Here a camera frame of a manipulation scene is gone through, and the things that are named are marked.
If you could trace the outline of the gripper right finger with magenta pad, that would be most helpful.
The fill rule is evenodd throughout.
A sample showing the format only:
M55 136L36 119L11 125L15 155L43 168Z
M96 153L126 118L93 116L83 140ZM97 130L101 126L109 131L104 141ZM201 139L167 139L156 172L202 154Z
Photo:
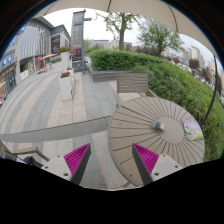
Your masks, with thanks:
M182 166L167 154L156 154L138 144L132 144L132 154L144 185L182 169Z

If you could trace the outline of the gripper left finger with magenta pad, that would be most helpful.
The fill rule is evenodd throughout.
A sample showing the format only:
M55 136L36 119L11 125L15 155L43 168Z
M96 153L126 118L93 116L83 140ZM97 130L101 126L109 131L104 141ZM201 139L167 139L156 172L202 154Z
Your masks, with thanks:
M85 144L64 156L55 156L42 169L79 185L91 154L90 144Z

